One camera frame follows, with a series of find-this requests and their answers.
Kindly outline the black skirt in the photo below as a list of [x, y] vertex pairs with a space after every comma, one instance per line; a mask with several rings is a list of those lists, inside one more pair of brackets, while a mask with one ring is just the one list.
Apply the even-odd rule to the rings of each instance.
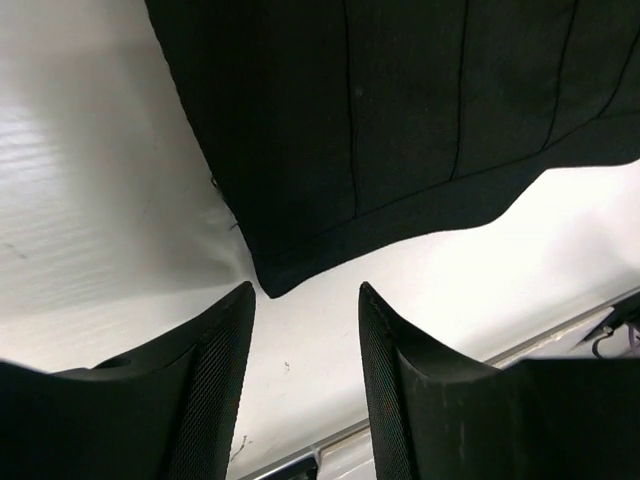
[[265, 293], [639, 156], [635, 1], [150, 1]]

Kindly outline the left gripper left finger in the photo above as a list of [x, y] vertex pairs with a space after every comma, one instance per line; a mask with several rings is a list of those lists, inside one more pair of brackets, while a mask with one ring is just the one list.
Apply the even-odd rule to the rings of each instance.
[[222, 479], [256, 296], [243, 283], [197, 317], [94, 368], [1, 366], [5, 479]]

